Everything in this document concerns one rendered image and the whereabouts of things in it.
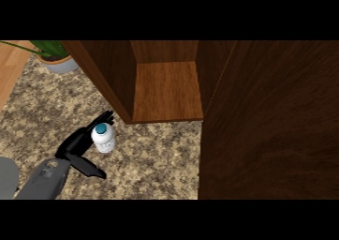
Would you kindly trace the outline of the brown wooden cabinet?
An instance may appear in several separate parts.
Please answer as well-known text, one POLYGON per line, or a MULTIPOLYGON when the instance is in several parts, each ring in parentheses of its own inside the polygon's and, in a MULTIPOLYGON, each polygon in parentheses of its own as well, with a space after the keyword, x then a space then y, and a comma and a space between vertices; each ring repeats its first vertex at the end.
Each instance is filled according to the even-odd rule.
POLYGON ((198 121, 214 98, 231 40, 65 40, 128 124, 198 121))

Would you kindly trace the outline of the green plant in grey pot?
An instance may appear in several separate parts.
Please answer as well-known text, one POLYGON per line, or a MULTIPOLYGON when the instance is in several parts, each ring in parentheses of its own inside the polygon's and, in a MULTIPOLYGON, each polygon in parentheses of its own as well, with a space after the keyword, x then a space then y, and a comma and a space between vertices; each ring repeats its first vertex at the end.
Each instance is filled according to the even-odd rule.
POLYGON ((6 40, 0 40, 0 43, 34 53, 40 62, 53 73, 69 73, 80 68, 78 63, 59 40, 33 40, 31 43, 36 46, 36 50, 11 43, 6 40))

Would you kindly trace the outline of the dark brown cabinet door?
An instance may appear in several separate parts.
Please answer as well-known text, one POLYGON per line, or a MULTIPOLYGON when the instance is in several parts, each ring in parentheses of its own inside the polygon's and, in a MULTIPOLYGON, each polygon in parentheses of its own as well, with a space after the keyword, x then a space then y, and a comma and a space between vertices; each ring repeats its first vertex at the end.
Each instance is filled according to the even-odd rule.
POLYGON ((202 199, 339 199, 339 40, 237 42, 202 124, 202 199))

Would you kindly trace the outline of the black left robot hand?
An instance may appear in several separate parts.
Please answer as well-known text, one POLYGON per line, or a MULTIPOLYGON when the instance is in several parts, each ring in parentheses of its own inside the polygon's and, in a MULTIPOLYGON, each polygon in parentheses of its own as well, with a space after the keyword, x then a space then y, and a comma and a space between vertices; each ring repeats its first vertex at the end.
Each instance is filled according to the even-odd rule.
POLYGON ((83 156, 92 147, 94 141, 92 132, 97 124, 114 125, 114 112, 106 111, 90 123, 87 127, 81 127, 62 142, 56 150, 56 158, 71 161, 72 167, 87 176, 106 178, 105 171, 97 165, 83 156))

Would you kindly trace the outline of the white bottled water, teal cap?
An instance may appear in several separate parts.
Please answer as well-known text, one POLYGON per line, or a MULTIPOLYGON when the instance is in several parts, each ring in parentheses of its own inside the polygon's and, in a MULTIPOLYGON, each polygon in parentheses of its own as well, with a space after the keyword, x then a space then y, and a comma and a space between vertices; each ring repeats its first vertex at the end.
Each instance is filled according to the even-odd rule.
POLYGON ((108 123, 99 123, 92 132, 92 139, 99 151, 105 154, 115 149, 115 131, 108 123))

